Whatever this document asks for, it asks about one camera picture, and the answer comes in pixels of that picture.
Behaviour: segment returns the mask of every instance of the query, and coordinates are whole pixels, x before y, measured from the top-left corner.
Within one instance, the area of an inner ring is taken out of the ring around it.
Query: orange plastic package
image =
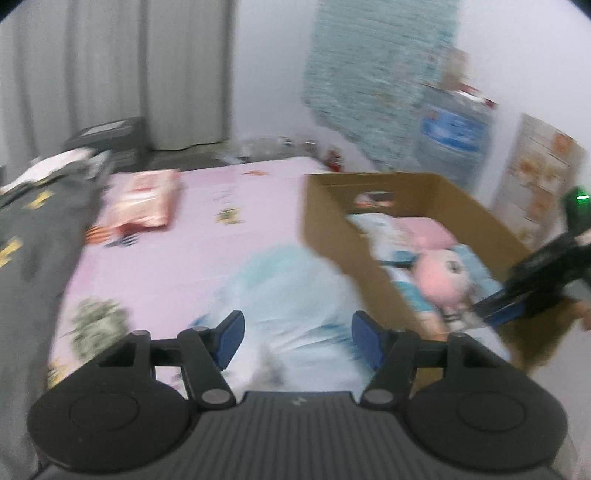
[[[121,197],[109,211],[111,228],[125,235],[168,226],[174,215],[179,190],[178,170],[131,174]]]

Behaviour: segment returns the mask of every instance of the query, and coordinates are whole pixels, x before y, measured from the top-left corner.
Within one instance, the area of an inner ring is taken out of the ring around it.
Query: gray blanket
[[[100,184],[86,173],[70,164],[0,196],[1,480],[36,467],[27,413],[46,387],[61,296],[99,209]]]

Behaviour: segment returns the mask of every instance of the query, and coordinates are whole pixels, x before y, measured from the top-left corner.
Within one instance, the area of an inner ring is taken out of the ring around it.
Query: ribbed black surface
[[[46,470],[40,480],[90,479]],[[348,393],[249,393],[205,414],[184,444],[152,465],[109,480],[557,480],[549,469],[463,472],[433,459],[396,418],[358,407]]]

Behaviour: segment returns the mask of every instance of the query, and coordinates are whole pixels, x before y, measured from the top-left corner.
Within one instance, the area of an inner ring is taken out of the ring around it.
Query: dark gray storage bin
[[[143,170],[150,153],[145,120],[136,116],[85,128],[64,143],[64,151],[80,147],[111,150],[113,173]]]

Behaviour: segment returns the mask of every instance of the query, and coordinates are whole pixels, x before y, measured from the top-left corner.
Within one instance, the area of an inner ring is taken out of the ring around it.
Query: brown cardboard box
[[[394,205],[371,210],[355,207],[358,194],[386,191]],[[308,246],[331,259],[351,276],[369,314],[389,328],[410,328],[423,336],[404,299],[390,285],[387,273],[372,259],[367,241],[345,219],[347,213],[381,212],[392,216],[426,216],[439,221],[459,242],[468,244],[504,281],[512,265],[530,251],[491,212],[451,182],[435,174],[319,174],[308,180],[303,237]],[[501,338],[513,363],[524,371],[544,363],[574,321],[572,305],[562,302],[537,317],[502,326]]]

